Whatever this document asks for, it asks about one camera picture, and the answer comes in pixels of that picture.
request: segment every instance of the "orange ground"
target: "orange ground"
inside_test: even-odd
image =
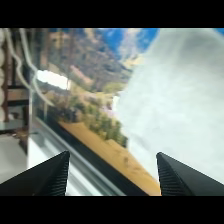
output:
[[[60,122],[60,125],[143,191],[149,195],[161,195],[159,183],[146,172],[127,149],[121,147],[114,140],[103,141],[97,134],[90,131],[83,122],[72,124]]]

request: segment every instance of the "cable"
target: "cable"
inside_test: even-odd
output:
[[[47,97],[41,92],[38,84],[37,84],[37,71],[38,69],[36,68],[35,65],[33,65],[32,61],[31,61],[31,57],[30,57],[30,53],[29,53],[29,48],[28,48],[28,44],[27,44],[27,38],[26,38],[26,33],[24,28],[20,28],[19,29],[20,35],[21,35],[21,40],[22,40],[22,46],[23,46],[23,50],[24,50],[24,54],[25,54],[25,58],[26,58],[26,62],[28,64],[28,66],[31,68],[31,70],[34,72],[34,76],[32,79],[33,82],[33,86],[34,89],[36,90],[37,94],[39,95],[39,97],[49,106],[54,106],[54,104],[47,99]]]
[[[4,28],[5,31],[5,36],[6,36],[6,40],[8,43],[8,48],[9,48],[9,52],[12,55],[12,57],[16,60],[17,62],[17,66],[16,66],[16,73],[20,79],[20,81],[22,82],[22,84],[29,89],[30,91],[33,91],[31,86],[27,83],[27,81],[24,79],[22,72],[21,72],[21,67],[22,67],[22,61],[20,60],[20,58],[18,57],[18,55],[15,53],[13,44],[12,44],[12,38],[11,38],[11,32],[8,28]]]

